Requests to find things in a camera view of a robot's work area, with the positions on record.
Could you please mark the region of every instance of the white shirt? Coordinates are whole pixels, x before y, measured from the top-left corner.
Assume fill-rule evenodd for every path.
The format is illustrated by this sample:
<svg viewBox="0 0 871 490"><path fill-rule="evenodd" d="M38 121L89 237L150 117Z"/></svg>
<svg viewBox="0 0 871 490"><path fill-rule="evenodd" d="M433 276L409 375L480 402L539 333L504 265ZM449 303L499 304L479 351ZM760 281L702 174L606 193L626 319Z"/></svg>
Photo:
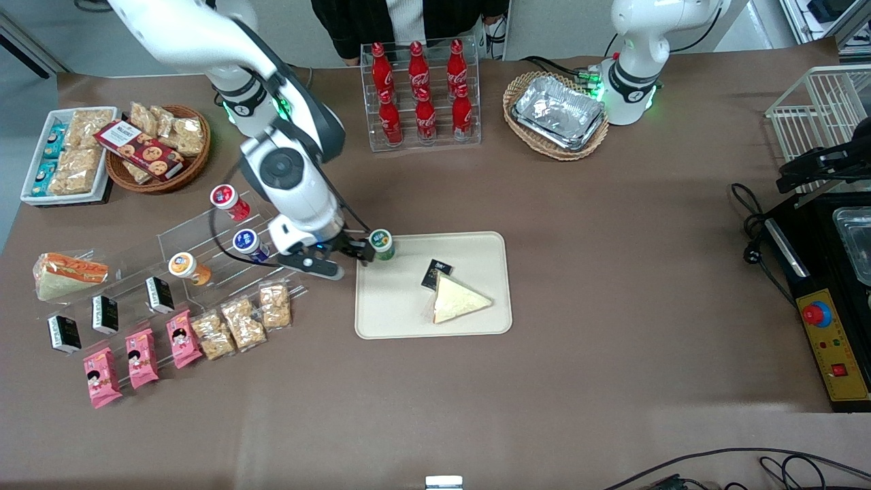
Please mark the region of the white shirt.
<svg viewBox="0 0 871 490"><path fill-rule="evenodd" d="M412 41L426 42L423 27L423 0L387 0L393 38L397 44L408 46Z"/></svg>

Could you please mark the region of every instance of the wicker basket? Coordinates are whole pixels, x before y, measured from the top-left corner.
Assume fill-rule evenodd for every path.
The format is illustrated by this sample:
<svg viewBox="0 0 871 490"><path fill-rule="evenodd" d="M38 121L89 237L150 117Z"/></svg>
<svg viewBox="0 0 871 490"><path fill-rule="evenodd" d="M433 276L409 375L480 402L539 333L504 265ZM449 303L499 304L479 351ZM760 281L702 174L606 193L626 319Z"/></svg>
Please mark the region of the wicker basket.
<svg viewBox="0 0 871 490"><path fill-rule="evenodd" d="M554 73L547 73L545 71L531 71L529 73L525 73L514 79L508 85L508 88L505 89L505 94L502 96L502 109L503 116L505 117L505 122L508 123L508 126L511 127L511 130L520 137L527 145L530 146L533 150L539 152L542 155L547 155L554 160L561 161L572 161L572 160L581 160L583 157L593 153L604 140L604 136L608 134L608 117L605 116L604 121L598 127L595 133L590 137L590 140L587 141L586 146L581 149L580 152L570 152L561 148L553 141L547 140L544 136L532 131L526 126L521 126L511 117L511 107L517 102L518 99L526 92L526 88L530 86L530 82L534 78L543 77L545 75L551 75L552 77L556 77L559 81L563 82L567 87L577 90L581 92L583 89L580 85L572 82L568 78L557 75Z"/></svg>
<svg viewBox="0 0 871 490"><path fill-rule="evenodd" d="M143 194L165 194L181 189L193 182L193 180L203 171L206 166L206 161L209 158L209 146L212 144L212 132L209 128L209 123L206 118L199 112L194 111L190 107L184 105L164 105L164 109L171 112L177 118L197 118L199 119L200 127L203 130L203 135L206 137L203 141L203 152L197 155L190 164L181 171L181 174L173 177L166 182L160 182L156 179L151 179L145 184L139 185L124 167L124 161L115 153L106 152L106 172L109 174L115 183L129 191Z"/></svg>

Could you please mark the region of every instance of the pink snack package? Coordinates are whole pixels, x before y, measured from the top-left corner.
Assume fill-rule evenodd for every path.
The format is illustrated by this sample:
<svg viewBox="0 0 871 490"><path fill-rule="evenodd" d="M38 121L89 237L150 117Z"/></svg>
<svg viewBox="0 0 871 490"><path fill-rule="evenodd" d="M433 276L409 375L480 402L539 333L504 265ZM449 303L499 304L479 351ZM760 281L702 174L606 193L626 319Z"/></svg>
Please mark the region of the pink snack package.
<svg viewBox="0 0 871 490"><path fill-rule="evenodd" d="M191 311L185 310L166 324L166 333L172 343L172 361L177 368L183 368L203 356L199 351L197 336L191 330L190 315Z"/></svg>
<svg viewBox="0 0 871 490"><path fill-rule="evenodd" d="M115 372L115 357L108 347L84 359L84 373L88 377L88 395L91 396L91 405L94 408L121 397L118 374Z"/></svg>
<svg viewBox="0 0 871 490"><path fill-rule="evenodd" d="M133 389L160 379L158 359L154 355L154 337L151 330L143 330L124 339L127 346L127 366Z"/></svg>

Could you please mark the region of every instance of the emergency stop button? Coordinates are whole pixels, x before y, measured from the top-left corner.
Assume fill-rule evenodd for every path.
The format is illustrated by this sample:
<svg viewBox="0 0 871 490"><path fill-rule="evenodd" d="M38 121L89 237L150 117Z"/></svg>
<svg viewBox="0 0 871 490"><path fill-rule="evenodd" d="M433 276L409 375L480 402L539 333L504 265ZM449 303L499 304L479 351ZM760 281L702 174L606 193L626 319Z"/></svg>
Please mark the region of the emergency stop button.
<svg viewBox="0 0 871 490"><path fill-rule="evenodd" d="M804 307L801 310L801 317L821 329L832 324L832 310L822 301L814 301Z"/></svg>

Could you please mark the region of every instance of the red button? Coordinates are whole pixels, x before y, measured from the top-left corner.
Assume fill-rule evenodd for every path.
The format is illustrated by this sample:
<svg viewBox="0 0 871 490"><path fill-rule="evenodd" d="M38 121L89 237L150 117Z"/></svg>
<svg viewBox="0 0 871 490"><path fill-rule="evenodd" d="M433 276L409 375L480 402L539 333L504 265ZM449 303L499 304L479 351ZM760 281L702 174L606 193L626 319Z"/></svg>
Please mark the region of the red button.
<svg viewBox="0 0 871 490"><path fill-rule="evenodd" d="M805 318L806 322L812 325L819 325L826 318L822 308L815 304L808 304L808 306L801 311L801 315Z"/></svg>

